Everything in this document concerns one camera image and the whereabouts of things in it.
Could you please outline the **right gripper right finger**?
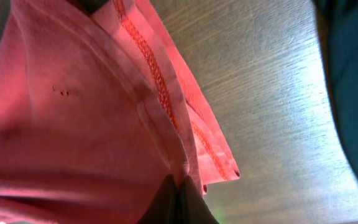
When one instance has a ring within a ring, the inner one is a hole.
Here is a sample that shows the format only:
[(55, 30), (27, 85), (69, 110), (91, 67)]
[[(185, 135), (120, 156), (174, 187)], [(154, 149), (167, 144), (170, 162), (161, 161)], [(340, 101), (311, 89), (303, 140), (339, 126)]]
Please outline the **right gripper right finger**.
[(198, 192), (191, 177), (186, 177), (178, 194), (178, 222), (181, 224), (218, 224)]

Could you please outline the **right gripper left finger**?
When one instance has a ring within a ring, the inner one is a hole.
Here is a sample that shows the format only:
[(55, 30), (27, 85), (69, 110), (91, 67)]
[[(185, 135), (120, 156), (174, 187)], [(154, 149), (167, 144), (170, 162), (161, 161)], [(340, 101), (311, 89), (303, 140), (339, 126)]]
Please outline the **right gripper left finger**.
[(171, 175), (164, 178), (147, 211), (138, 224), (174, 224), (177, 187)]

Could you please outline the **orange printed t-shirt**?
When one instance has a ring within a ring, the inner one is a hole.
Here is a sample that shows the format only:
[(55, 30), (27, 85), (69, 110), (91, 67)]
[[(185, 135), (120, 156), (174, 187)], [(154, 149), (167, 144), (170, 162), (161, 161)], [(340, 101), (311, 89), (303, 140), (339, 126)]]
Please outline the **orange printed t-shirt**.
[(237, 180), (149, 1), (11, 1), (0, 42), (0, 223), (137, 223), (164, 178)]

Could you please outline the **black garment on table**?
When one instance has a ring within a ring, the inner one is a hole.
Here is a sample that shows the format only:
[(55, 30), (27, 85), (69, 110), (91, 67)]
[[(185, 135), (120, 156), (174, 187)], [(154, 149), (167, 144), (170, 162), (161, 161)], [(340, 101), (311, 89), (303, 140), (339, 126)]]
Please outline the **black garment on table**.
[(328, 25), (328, 78), (336, 128), (358, 178), (358, 0), (316, 0)]

